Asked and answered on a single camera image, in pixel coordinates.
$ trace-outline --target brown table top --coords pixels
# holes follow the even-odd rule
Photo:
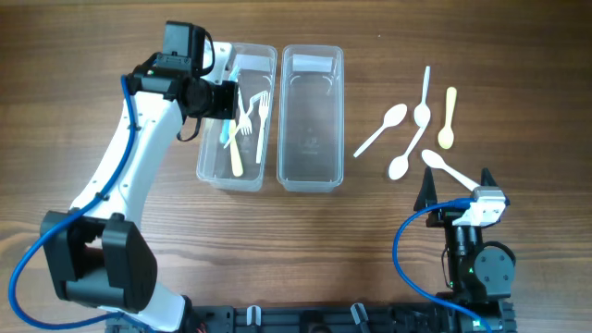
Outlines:
[[[518,257],[511,301],[519,331],[591,330],[590,4],[78,2],[0,7],[0,333],[36,331],[6,302],[12,268],[45,212],[67,210],[98,167],[121,112],[119,76],[161,49],[167,19],[204,26],[217,41],[273,45],[280,55],[293,43],[338,45],[346,78],[345,179],[330,194],[291,193],[277,181],[281,56],[261,191],[218,191],[199,181],[200,139],[170,146],[142,233],[159,280],[172,290],[199,305],[422,302],[398,277],[390,249],[421,186],[419,154],[434,149],[472,179],[488,167],[512,199],[502,223],[484,235]],[[432,120],[408,173],[393,182],[386,169],[415,133],[411,117],[352,155],[391,106],[419,102],[425,65]],[[437,135],[449,86],[458,89],[455,143],[443,151]],[[440,200],[468,194],[444,172],[434,175]],[[401,243],[403,269],[433,293],[445,290],[443,246],[442,230],[423,220]],[[46,321],[96,314],[56,298],[40,254],[18,295]]]

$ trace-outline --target gray plastic container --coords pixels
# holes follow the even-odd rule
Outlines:
[[[284,49],[277,180],[288,191],[329,192],[343,181],[343,51]]]
[[[224,149],[220,141],[220,134],[224,128],[224,121],[219,119],[205,119],[202,125],[203,138],[197,163],[197,178],[209,182],[213,187],[222,190],[234,191],[259,191],[263,185],[265,170],[265,156],[267,152],[267,140],[271,118],[273,115],[274,83],[276,80],[276,64],[278,52],[272,46],[247,43],[233,43],[236,58],[232,67],[240,67],[238,83],[242,95],[245,112],[249,108],[251,96],[268,91],[271,96],[269,114],[265,122],[265,136],[261,163],[257,164],[255,156],[257,152],[257,140],[261,127],[261,118],[258,114],[259,102],[254,104],[250,115],[253,124],[253,132],[250,135],[236,136],[239,147],[240,160],[243,174],[234,177],[230,162],[230,147]],[[240,111],[237,109],[237,124]]]

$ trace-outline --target blue tube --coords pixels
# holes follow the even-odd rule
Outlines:
[[[76,211],[74,214],[64,218],[63,221],[55,225],[53,228],[49,229],[45,234],[43,234],[36,242],[34,242],[31,248],[23,255],[22,259],[18,262],[15,270],[12,272],[12,276],[10,277],[10,282],[8,283],[8,302],[12,307],[12,310],[15,314],[22,319],[25,323],[41,328],[41,329],[51,329],[51,330],[58,330],[58,329],[71,329],[71,328],[79,328],[85,327],[91,324],[98,323],[100,321],[110,319],[110,318],[121,318],[128,320],[127,317],[123,313],[111,313],[111,314],[103,314],[99,315],[95,318],[90,318],[86,320],[82,320],[79,322],[74,323],[65,323],[65,324],[48,324],[42,321],[38,321],[28,314],[26,314],[22,308],[20,308],[19,301],[17,300],[17,282],[19,281],[20,273],[22,273],[23,269],[25,269],[25,265],[30,261],[33,255],[41,249],[41,247],[46,244],[49,240],[51,240],[56,234],[60,233],[65,228],[69,227],[72,222],[76,221],[78,218],[82,217],[84,214],[89,212],[93,209],[97,204],[101,202],[100,197],[106,196],[111,188],[121,175],[123,168],[125,167],[128,159],[130,158],[131,149],[133,148],[134,139],[136,137],[136,116],[133,111],[133,104],[131,103],[130,92],[128,91],[128,84],[125,76],[121,76],[121,88],[123,89],[123,95],[126,99],[126,103],[128,105],[128,113],[129,113],[129,123],[132,126],[129,126],[129,138],[128,144],[126,145],[126,150],[121,156],[121,160],[115,169],[115,172],[111,176],[111,178],[107,181],[104,185],[103,189],[99,192],[101,195],[94,197],[87,205],[82,207],[80,210]]]
[[[393,243],[392,243],[392,261],[395,264],[395,268],[397,269],[397,273],[399,273],[402,280],[405,281],[405,283],[407,283],[409,285],[409,287],[411,287],[413,290],[415,290],[418,294],[424,296],[425,298],[427,298],[431,302],[448,307],[450,309],[456,310],[460,313],[463,313],[465,315],[472,317],[475,321],[478,321],[480,325],[485,327],[485,329],[487,330],[487,333],[493,333],[493,331],[491,330],[491,326],[487,323],[487,321],[485,321],[481,316],[479,316],[479,314],[476,314],[469,309],[465,309],[465,308],[461,307],[460,305],[441,300],[438,297],[430,295],[426,291],[419,288],[419,286],[417,286],[415,283],[413,283],[413,281],[411,281],[411,279],[405,275],[405,273],[403,272],[403,270],[401,268],[401,265],[399,264],[399,256],[398,256],[399,240],[401,239],[401,235],[403,234],[403,231],[405,230],[405,228],[407,228],[407,226],[409,226],[409,224],[412,223],[417,217],[419,217],[425,213],[429,213],[433,210],[440,209],[440,208],[446,208],[446,207],[467,208],[469,206],[469,203],[471,203],[473,201],[474,201],[473,199],[456,199],[456,200],[453,200],[453,201],[450,201],[447,203],[436,203],[434,205],[431,205],[427,208],[420,210],[419,212],[417,212],[417,213],[413,214],[412,216],[410,216],[409,218],[407,218],[407,220],[405,220],[405,222],[403,222],[403,224],[399,227],[399,230],[397,230],[397,234],[395,235],[395,241],[393,241]]]

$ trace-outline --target white spoon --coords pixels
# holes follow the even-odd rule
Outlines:
[[[366,142],[364,142],[362,144],[362,146],[360,146],[360,148],[358,148],[357,151],[355,151],[355,153],[353,154],[353,157],[358,157],[361,153],[363,153],[364,150],[366,150],[366,148],[368,148],[368,146],[370,146],[370,144],[372,144],[372,142],[374,142],[374,140],[376,140],[378,135],[380,135],[380,133],[382,133],[383,130],[385,130],[389,127],[399,125],[403,121],[403,119],[405,118],[406,114],[407,114],[407,105],[405,105],[405,104],[399,104],[399,105],[395,105],[395,106],[391,107],[390,110],[387,111],[387,114],[385,115],[384,122],[382,123],[382,126],[380,127],[380,129],[378,129],[374,134],[372,134],[372,136],[370,138],[368,138],[368,140],[366,140]]]
[[[479,186],[479,184],[477,184],[476,182],[472,181],[462,173],[448,166],[440,155],[432,152],[431,150],[425,149],[422,152],[422,158],[429,167],[439,168],[448,172],[451,176],[455,177],[456,180],[460,181],[461,184],[464,185],[464,187],[466,187],[470,191],[473,191],[476,187]]]
[[[405,154],[393,159],[392,162],[390,162],[390,166],[388,166],[388,176],[393,180],[400,179],[407,172],[407,169],[409,168],[409,154],[411,153],[417,142],[419,142],[419,139],[424,134],[424,131],[426,131],[426,126],[429,123],[429,119],[431,118],[431,113],[426,105],[428,83],[429,66],[425,67],[422,102],[413,111],[413,118],[415,119],[415,124],[419,126],[419,130],[417,131],[417,133],[415,133],[415,136],[413,137],[413,140],[411,140],[411,143],[409,144],[407,151],[405,151]]]

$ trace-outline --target wood surface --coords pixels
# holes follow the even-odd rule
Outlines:
[[[217,41],[273,45],[280,55],[293,43],[338,45],[346,79],[345,179],[330,194],[287,192],[276,179],[279,89],[261,191],[213,189],[195,176],[200,139],[171,145],[142,233],[172,290],[198,305],[422,302],[398,277],[390,250],[413,212],[427,148],[472,179],[489,167],[512,199],[484,235],[518,257],[519,331],[592,330],[589,2],[59,3],[0,6],[0,333],[38,331],[7,304],[12,269],[45,212],[67,210],[98,167],[121,112],[119,76],[161,49],[168,19],[204,26]],[[393,182],[389,162],[416,131],[411,112],[359,158],[352,154],[391,106],[419,103],[425,65],[432,120],[409,171]],[[455,142],[443,151],[437,136],[449,86],[458,89]],[[442,171],[435,179],[440,200],[469,194]],[[443,246],[442,230],[423,220],[403,235],[403,269],[429,292],[445,289]],[[96,314],[56,298],[41,253],[18,296],[50,322]]]

